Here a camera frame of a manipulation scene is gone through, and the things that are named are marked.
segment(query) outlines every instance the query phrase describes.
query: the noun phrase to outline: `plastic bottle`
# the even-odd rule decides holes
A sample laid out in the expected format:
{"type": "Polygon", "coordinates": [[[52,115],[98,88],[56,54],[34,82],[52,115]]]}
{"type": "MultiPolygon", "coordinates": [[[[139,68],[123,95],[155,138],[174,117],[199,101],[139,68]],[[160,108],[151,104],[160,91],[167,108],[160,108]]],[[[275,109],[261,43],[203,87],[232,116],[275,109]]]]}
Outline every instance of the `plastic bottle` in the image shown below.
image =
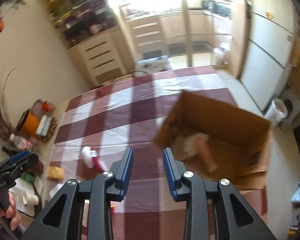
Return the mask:
{"type": "Polygon", "coordinates": [[[40,149],[38,146],[34,145],[32,142],[30,142],[29,140],[15,135],[14,133],[12,133],[10,135],[10,141],[15,145],[15,147],[17,147],[19,150],[29,150],[30,152],[39,154],[40,153],[40,149]]]}

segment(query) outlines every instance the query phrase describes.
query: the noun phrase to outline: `orange container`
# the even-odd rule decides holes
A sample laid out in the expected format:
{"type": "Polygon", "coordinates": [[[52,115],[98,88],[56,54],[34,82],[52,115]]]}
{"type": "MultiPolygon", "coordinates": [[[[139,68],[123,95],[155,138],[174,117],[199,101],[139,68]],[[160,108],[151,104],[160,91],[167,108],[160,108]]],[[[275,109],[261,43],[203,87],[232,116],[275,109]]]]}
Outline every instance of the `orange container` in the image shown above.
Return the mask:
{"type": "Polygon", "coordinates": [[[25,113],[23,120],[21,122],[21,130],[23,130],[27,135],[39,138],[35,132],[40,124],[40,120],[34,116],[29,110],[25,113]]]}

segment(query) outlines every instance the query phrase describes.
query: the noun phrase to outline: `yellow sponge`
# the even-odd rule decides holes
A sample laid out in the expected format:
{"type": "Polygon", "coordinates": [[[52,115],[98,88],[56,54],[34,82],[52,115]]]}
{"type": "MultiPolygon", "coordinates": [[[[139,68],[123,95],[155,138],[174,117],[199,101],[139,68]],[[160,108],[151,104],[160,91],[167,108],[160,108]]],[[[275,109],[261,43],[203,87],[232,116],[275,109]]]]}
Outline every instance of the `yellow sponge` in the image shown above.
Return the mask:
{"type": "Polygon", "coordinates": [[[63,179],[65,170],[63,168],[49,166],[47,169],[47,177],[52,179],[63,179]]]}

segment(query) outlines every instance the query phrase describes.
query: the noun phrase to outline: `blue gripper pad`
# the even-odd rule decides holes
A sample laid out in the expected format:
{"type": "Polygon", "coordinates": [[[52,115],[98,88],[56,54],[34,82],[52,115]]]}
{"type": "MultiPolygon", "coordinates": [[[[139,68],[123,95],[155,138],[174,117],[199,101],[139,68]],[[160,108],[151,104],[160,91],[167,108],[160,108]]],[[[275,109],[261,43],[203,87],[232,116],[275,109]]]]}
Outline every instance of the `blue gripper pad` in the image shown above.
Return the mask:
{"type": "Polygon", "coordinates": [[[133,149],[127,147],[123,154],[122,160],[120,162],[120,166],[118,168],[115,177],[115,188],[117,188],[120,191],[118,195],[120,195],[121,200],[124,199],[128,191],[132,166],[133,166],[133,149]]]}
{"type": "Polygon", "coordinates": [[[177,199],[177,188],[176,188],[176,179],[174,177],[172,166],[169,160],[169,155],[167,149],[163,150],[163,165],[166,171],[166,177],[168,181],[168,186],[170,190],[170,195],[172,196],[173,200],[176,201],[177,199]]]}
{"type": "Polygon", "coordinates": [[[27,156],[29,156],[31,154],[31,152],[29,151],[23,151],[21,153],[18,153],[17,155],[14,155],[13,157],[10,158],[10,165],[13,165],[15,163],[17,163],[18,161],[22,160],[23,158],[26,158],[27,156]]]}

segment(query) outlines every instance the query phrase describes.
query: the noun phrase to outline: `silver screw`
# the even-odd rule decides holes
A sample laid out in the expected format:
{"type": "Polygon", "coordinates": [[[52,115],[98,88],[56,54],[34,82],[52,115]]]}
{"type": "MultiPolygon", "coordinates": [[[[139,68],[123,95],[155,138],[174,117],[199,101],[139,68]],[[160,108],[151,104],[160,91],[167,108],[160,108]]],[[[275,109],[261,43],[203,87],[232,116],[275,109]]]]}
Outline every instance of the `silver screw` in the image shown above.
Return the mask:
{"type": "Polygon", "coordinates": [[[103,176],[105,176],[106,178],[112,177],[113,176],[113,172],[112,171],[105,171],[103,173],[103,176]]]}
{"type": "Polygon", "coordinates": [[[228,179],[221,179],[220,183],[223,186],[228,186],[230,184],[230,181],[228,179]]]}
{"type": "Polygon", "coordinates": [[[193,176],[193,172],[185,171],[185,173],[183,173],[183,176],[185,176],[186,178],[191,178],[193,176]]]}
{"type": "Polygon", "coordinates": [[[75,184],[77,184],[77,180],[75,180],[75,179],[70,179],[70,180],[67,181],[67,184],[68,184],[69,186],[74,186],[75,184]]]}

